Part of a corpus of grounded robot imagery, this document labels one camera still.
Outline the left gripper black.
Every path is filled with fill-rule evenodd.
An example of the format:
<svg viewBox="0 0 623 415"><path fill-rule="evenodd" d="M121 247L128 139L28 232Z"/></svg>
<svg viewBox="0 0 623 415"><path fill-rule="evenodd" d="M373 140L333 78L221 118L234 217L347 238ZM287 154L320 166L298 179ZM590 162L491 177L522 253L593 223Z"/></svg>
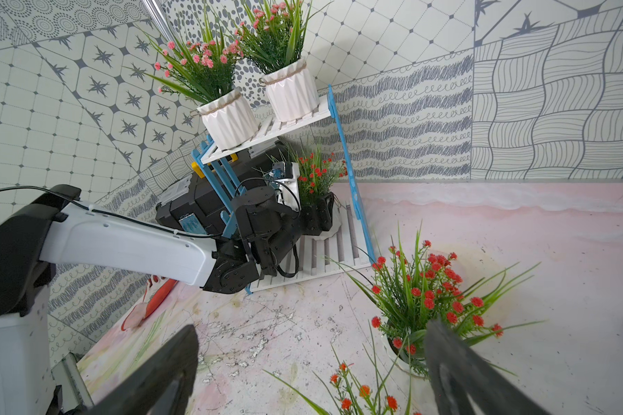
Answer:
<svg viewBox="0 0 623 415"><path fill-rule="evenodd" d="M203 290L234 294L266 276L297 276L298 241L302 235L319 236L319 228L331 230L335 195L323 195L317 207L302 207L293 180L273 171L233 181L228 222L223 234L213 237L216 263Z"/></svg>

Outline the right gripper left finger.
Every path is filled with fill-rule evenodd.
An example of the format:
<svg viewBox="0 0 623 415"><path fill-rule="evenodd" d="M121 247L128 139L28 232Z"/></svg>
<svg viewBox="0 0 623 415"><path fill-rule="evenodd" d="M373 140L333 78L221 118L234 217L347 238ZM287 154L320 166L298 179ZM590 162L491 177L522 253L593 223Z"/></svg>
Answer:
<svg viewBox="0 0 623 415"><path fill-rule="evenodd" d="M184 414L192 396L199 343L188 324L89 414Z"/></svg>

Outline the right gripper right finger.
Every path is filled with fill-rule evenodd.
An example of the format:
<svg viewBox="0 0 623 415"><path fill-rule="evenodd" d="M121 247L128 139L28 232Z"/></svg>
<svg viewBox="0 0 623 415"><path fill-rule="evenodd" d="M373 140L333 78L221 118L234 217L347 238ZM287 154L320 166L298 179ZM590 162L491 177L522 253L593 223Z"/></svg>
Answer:
<svg viewBox="0 0 623 415"><path fill-rule="evenodd" d="M440 414L545 414L444 324L427 325L424 348Z"/></svg>

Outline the orange flower pot front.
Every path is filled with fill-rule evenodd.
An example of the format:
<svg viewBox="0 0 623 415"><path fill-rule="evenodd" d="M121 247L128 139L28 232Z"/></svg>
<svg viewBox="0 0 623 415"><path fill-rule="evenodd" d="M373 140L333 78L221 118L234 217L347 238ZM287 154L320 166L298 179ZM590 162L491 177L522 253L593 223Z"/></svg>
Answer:
<svg viewBox="0 0 623 415"><path fill-rule="evenodd" d="M327 380L315 375L322 382L326 392L330 394L337 414L422 414L414 408L411 371L408 371L409 387L405 401L400 401L388 389L388 381L396 366L396 361L403 356L404 352L416 351L409 336L395 340L399 348L385 375L379 368L373 335L370 340L371 349L364 345L363 351L374 372L371 385L359 380L352 371L353 364L340 360L335 349L332 351L337 361L337 370Z"/></svg>

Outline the pink flower pot back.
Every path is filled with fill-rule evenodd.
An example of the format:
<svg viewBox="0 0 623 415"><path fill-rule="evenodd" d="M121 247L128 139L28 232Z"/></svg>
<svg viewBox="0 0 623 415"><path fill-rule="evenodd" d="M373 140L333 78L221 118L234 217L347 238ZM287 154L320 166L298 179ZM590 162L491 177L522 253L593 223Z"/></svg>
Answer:
<svg viewBox="0 0 623 415"><path fill-rule="evenodd" d="M244 53L220 22L206 22L200 41L174 36L161 46L152 36L146 39L162 56L153 64L155 74L150 76L160 84L159 92L196 103L202 124L218 149L232 150L256 135L259 123L235 85L235 69Z"/></svg>

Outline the pink flower pot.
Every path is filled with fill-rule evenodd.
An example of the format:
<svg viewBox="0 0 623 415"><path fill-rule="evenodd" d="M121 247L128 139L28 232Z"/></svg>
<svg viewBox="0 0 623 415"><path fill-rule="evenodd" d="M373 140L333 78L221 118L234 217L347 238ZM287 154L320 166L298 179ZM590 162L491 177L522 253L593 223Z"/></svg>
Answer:
<svg viewBox="0 0 623 415"><path fill-rule="evenodd" d="M152 36L146 39L162 56L153 64L155 74L150 76L160 84L159 92L196 103L202 124L218 149L232 150L256 135L259 123L235 85L235 69L244 53L220 22L206 22L200 41L174 36L161 46Z"/></svg>
<svg viewBox="0 0 623 415"><path fill-rule="evenodd" d="M313 17L303 1L244 3L246 17L236 28L245 57L261 72L260 83L280 122L301 119L319 106L315 80L302 56Z"/></svg>

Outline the pink flower pot front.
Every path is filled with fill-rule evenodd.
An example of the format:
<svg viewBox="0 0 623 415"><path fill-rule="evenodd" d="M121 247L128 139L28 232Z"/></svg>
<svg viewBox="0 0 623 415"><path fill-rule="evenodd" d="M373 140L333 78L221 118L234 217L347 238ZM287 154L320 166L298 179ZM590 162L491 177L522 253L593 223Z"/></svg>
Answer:
<svg viewBox="0 0 623 415"><path fill-rule="evenodd" d="M313 17L303 1L244 3L246 17L236 28L245 57L261 72L260 83L280 122L301 119L319 106L315 80L302 56Z"/></svg>

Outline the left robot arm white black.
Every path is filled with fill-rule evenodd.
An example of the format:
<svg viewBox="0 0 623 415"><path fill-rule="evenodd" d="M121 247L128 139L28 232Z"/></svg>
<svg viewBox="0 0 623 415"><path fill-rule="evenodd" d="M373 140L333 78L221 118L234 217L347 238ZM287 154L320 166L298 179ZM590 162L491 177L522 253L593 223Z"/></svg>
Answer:
<svg viewBox="0 0 623 415"><path fill-rule="evenodd" d="M235 182L221 234L193 234L96 209L62 184L0 224L0 414L59 414L62 388L48 357L48 298L57 266L136 271L234 294L296 254L305 231L292 164L257 188Z"/></svg>

